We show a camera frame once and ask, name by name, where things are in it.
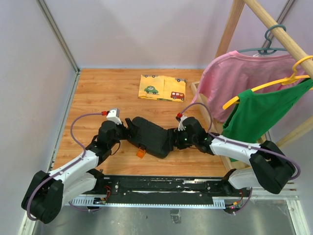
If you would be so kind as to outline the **black plastic tool case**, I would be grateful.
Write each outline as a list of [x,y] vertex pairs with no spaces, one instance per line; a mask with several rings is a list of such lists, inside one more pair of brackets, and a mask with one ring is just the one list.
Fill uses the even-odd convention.
[[143,117],[135,117],[132,122],[137,126],[137,135],[128,142],[154,157],[166,158],[170,153],[167,129]]

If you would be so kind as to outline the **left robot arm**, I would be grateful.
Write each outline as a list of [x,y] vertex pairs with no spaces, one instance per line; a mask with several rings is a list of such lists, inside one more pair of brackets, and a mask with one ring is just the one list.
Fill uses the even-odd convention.
[[104,190],[104,176],[95,168],[112,155],[112,148],[134,137],[139,128],[127,118],[126,124],[104,121],[83,152],[62,167],[35,173],[22,200],[21,207],[32,221],[50,223],[64,204],[86,191]]

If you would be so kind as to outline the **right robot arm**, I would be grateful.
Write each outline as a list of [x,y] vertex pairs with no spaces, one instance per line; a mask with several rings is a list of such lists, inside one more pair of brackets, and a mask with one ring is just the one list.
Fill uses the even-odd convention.
[[279,194],[296,174],[295,165],[272,142],[246,143],[206,132],[194,117],[179,114],[174,131],[177,149],[196,147],[200,152],[225,156],[247,164],[245,169],[231,169],[223,178],[222,191],[228,196],[239,189],[262,187],[272,194]]

